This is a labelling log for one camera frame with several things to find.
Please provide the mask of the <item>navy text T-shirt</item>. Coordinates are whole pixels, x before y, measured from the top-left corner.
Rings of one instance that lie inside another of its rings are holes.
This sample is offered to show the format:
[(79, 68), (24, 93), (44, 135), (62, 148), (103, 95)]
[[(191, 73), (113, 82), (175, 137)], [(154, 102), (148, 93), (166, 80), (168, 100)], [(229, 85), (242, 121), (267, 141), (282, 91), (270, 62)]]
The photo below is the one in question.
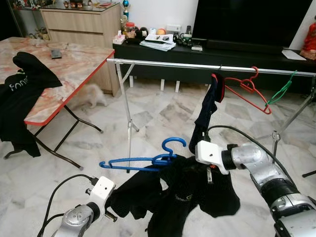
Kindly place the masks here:
[(221, 103), (224, 99), (224, 77), (219, 73), (215, 73), (219, 79), (219, 85), (214, 84), (214, 79), (211, 77), (212, 81), (207, 90), (207, 93), (202, 102), (201, 111), (198, 118), (195, 121), (195, 128), (192, 133), (190, 140), (190, 152), (196, 153), (196, 145), (199, 141), (205, 140), (210, 141), (210, 136), (208, 135), (208, 126), (210, 124), (211, 117), (215, 111), (217, 111), (217, 103)]

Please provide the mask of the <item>marble folding table red edge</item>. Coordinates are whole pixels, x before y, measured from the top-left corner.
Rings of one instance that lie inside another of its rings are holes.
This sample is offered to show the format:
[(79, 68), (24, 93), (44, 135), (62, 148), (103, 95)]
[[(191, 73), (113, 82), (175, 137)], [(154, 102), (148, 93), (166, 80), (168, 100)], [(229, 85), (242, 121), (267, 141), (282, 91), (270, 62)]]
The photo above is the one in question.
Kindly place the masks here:
[[(60, 49), (62, 58), (52, 59), (50, 57), (51, 49)], [(62, 86), (55, 88), (46, 88), (38, 98), (34, 108), (24, 120), (28, 130), (29, 125), (38, 126), (40, 129), (45, 128), (61, 109), (67, 109), (67, 103), (75, 96), (77, 91), (114, 54), (113, 49), (98, 46), (31, 38), (7, 38), (0, 41), (0, 85), (4, 83), (8, 76), (18, 72), (19, 67), (13, 63), (13, 57), (20, 51), (37, 57), (39, 61), (54, 72), (62, 84)], [(36, 133), (31, 133), (37, 142), (39, 151), (40, 148), (47, 151), (49, 147), (38, 139)]]

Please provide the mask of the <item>black logo T-shirt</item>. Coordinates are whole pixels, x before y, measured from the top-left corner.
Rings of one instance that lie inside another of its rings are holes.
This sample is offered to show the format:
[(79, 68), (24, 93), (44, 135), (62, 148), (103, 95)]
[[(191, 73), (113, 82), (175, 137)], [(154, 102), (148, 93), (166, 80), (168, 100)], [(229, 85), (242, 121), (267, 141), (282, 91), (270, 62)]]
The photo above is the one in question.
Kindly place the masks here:
[(11, 142), (16, 151), (39, 157), (37, 142), (24, 122), (46, 88), (62, 86), (59, 78), (37, 57), (18, 52), (13, 63), (19, 67), (0, 85), (0, 141)]
[(194, 208), (212, 217), (235, 215), (240, 208), (231, 175), (213, 171), (213, 184), (198, 178), (194, 157), (178, 158), (159, 172), (138, 171), (115, 189), (112, 207), (119, 217), (138, 220), (152, 213), (148, 237), (182, 237), (188, 215)]

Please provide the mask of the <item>red lid jar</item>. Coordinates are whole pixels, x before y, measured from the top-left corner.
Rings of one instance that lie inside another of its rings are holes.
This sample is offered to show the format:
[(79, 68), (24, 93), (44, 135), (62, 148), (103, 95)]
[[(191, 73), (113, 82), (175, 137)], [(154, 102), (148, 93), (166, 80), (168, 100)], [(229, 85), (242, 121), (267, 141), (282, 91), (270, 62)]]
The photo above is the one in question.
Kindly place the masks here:
[(124, 33), (126, 38), (133, 39), (136, 38), (136, 26), (133, 22), (126, 22), (124, 26)]

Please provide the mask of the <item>glass display cabinet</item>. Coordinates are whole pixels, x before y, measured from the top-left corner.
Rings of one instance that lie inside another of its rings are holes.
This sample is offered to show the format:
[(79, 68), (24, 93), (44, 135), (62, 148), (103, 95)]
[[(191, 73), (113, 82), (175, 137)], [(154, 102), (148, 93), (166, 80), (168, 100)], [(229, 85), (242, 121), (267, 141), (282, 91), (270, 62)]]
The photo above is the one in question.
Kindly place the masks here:
[(54, 0), (6, 0), (23, 38), (50, 40), (40, 8)]

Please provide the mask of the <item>black TV console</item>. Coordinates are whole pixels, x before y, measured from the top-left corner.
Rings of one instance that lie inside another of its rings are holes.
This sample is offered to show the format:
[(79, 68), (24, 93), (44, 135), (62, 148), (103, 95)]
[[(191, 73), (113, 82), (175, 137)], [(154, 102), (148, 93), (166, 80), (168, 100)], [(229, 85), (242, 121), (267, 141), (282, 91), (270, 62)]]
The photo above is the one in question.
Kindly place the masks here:
[[(262, 69), (298, 71), (316, 73), (316, 61), (291, 60), (282, 54), (264, 54), (243, 52), (237, 50), (204, 49), (203, 51), (191, 50), (190, 47), (176, 46), (171, 50), (162, 51), (151, 49), (138, 44), (113, 44), (114, 57), (118, 59), (131, 59), (140, 61), (155, 61), (168, 63), (183, 63), (190, 65), (223, 65), (221, 72), (217, 70), (170, 68), (162, 66), (136, 65), (131, 71), (131, 76), (154, 79), (158, 82), (165, 81), (201, 83), (211, 76), (212, 72), (218, 72), (224, 77), (248, 79), (253, 73), (228, 72), (226, 66), (259, 68), (259, 76), (253, 80), (257, 89), (273, 90), (280, 89), (289, 80), (289, 76), (272, 75), (261, 73)], [(309, 93), (311, 77), (299, 77), (298, 74), (292, 79), (293, 83), (289, 92)]]

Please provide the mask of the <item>red plastic hanger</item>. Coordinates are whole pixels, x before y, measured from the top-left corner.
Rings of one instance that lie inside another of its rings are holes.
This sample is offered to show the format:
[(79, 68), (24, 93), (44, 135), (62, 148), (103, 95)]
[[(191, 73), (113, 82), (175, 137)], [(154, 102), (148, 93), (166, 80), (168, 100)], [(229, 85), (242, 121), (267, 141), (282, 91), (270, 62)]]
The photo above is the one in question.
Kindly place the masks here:
[(259, 90), (257, 90), (256, 85), (253, 82), (253, 79), (256, 79), (259, 76), (259, 68), (257, 68), (256, 66), (251, 66), (251, 68), (255, 70), (255, 75), (253, 75), (249, 79), (225, 78), (224, 80), (238, 82), (239, 87), (245, 90), (246, 92), (256, 93), (257, 95), (259, 95), (259, 97), (264, 102), (264, 107), (261, 108), (257, 106), (255, 103), (249, 101), (247, 98), (243, 97), (243, 95), (237, 93), (234, 89), (230, 88), (230, 86), (225, 85), (224, 87), (232, 93), (234, 93), (235, 95), (237, 95), (237, 97), (239, 97), (240, 99), (243, 99), (245, 102), (248, 102), (248, 104), (262, 111), (262, 113), (270, 115), (272, 113), (272, 110), (268, 104), (266, 97), (264, 97), (264, 95), (262, 95), (262, 93)]

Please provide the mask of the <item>blue plastic hanger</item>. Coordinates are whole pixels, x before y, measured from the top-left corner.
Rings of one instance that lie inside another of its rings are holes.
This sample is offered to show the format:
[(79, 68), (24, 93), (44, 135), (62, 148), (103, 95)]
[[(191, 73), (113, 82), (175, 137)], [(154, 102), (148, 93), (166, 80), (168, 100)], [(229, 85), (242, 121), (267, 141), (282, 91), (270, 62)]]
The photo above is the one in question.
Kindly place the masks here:
[[(167, 147), (169, 142), (178, 142), (183, 147), (187, 146), (187, 142), (183, 138), (172, 136), (167, 139), (164, 139), (161, 147), (165, 154), (157, 155), (153, 158), (120, 158), (113, 159), (109, 161), (101, 161), (99, 166), (106, 169), (122, 169), (126, 171), (148, 171), (148, 172), (159, 172), (162, 169), (162, 166), (168, 166), (172, 164), (172, 161), (178, 158), (178, 155), (174, 153), (173, 149)], [(118, 162), (131, 162), (131, 161), (151, 161), (151, 165), (146, 167), (133, 167), (133, 166), (121, 166), (113, 165)]]

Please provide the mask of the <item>stack of white papers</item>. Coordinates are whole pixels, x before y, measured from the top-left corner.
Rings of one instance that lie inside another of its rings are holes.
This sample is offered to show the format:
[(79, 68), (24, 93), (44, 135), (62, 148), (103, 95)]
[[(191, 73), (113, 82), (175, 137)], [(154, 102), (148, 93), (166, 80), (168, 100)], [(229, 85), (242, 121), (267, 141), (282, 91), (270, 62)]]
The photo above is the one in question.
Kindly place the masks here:
[(177, 44), (173, 41), (173, 34), (149, 34), (148, 36), (146, 36), (145, 40), (140, 42), (140, 45), (149, 47), (151, 49), (168, 51), (174, 48)]

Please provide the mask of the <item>black television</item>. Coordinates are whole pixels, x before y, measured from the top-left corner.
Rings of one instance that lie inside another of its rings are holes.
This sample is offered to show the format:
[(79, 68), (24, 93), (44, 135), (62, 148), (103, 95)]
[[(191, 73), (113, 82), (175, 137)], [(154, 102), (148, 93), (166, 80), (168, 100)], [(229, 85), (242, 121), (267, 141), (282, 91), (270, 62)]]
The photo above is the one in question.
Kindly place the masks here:
[(312, 0), (198, 0), (193, 38), (290, 46)]

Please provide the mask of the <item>green plastic hanger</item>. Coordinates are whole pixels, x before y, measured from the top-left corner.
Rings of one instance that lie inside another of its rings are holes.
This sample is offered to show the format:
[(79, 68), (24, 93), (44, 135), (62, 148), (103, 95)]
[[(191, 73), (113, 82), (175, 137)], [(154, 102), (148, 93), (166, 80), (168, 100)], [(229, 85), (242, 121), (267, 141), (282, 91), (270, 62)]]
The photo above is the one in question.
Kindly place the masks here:
[(289, 81), (287, 81), (286, 84), (278, 92), (276, 92), (275, 95), (273, 95), (273, 97), (271, 97), (271, 99), (269, 101), (266, 102), (266, 106), (271, 105), (271, 104), (275, 104), (277, 101), (282, 99), (282, 97), (285, 95), (285, 93), (291, 87), (291, 84), (293, 83), (293, 77), (294, 77), (294, 75), (296, 75), (296, 73), (297, 73), (297, 71), (294, 71), (290, 75)]

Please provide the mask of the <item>black plush toy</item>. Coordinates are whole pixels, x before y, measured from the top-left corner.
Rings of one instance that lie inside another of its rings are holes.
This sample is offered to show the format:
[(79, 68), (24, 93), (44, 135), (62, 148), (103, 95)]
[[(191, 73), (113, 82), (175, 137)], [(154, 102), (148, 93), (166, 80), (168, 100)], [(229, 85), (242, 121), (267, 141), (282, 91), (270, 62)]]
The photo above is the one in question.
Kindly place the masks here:
[(141, 27), (135, 30), (135, 38), (138, 40), (145, 40), (149, 34), (149, 30), (146, 27)]

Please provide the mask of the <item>red laughing Buddha statue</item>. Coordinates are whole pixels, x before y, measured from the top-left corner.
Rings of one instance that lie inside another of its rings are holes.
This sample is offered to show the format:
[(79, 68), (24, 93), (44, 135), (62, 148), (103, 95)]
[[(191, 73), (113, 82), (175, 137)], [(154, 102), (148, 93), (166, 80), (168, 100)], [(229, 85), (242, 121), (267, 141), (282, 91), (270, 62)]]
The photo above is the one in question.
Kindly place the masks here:
[(316, 60), (316, 22), (309, 26), (308, 34), (300, 51), (300, 56), (309, 60)]

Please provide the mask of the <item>pink tissue box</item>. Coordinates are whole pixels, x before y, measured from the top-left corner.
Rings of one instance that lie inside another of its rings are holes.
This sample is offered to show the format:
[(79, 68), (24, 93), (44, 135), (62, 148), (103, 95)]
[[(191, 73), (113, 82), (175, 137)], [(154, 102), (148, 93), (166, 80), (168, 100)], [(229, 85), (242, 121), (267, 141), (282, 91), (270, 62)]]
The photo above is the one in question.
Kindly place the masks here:
[(114, 36), (112, 43), (113, 44), (117, 44), (120, 45), (122, 43), (124, 43), (124, 41), (126, 40), (126, 35), (125, 33), (122, 33), (120, 30), (118, 31), (118, 34), (116, 36)]

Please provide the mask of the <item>black soundbar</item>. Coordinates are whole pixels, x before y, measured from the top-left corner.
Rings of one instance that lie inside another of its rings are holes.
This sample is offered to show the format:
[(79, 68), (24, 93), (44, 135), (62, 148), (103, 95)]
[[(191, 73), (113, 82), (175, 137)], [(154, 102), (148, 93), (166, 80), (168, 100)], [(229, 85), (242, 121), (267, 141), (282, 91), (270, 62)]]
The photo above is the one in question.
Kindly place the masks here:
[(284, 47), (270, 46), (262, 44), (243, 43), (238, 41), (225, 41), (225, 40), (211, 40), (208, 39), (205, 45), (208, 49), (222, 49), (222, 50), (238, 50), (242, 52), (253, 53), (266, 53), (266, 54), (279, 54)]

